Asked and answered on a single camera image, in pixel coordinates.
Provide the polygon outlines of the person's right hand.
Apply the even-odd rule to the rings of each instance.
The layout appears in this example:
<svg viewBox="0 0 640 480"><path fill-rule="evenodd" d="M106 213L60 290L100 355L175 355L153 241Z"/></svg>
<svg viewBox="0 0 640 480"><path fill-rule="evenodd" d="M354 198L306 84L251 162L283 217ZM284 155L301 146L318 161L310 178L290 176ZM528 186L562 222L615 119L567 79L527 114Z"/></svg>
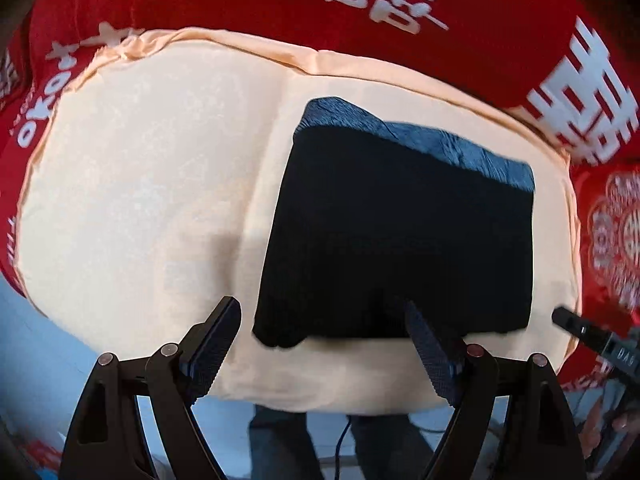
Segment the person's right hand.
<svg viewBox="0 0 640 480"><path fill-rule="evenodd" d="M588 458L593 450L600 444L600 425L603 415L603 398L594 402L587 418L579 431L579 441L582 447L582 457ZM622 434L638 434L640 425L640 413L638 410L623 412L612 421L612 427L616 432Z"/></svg>

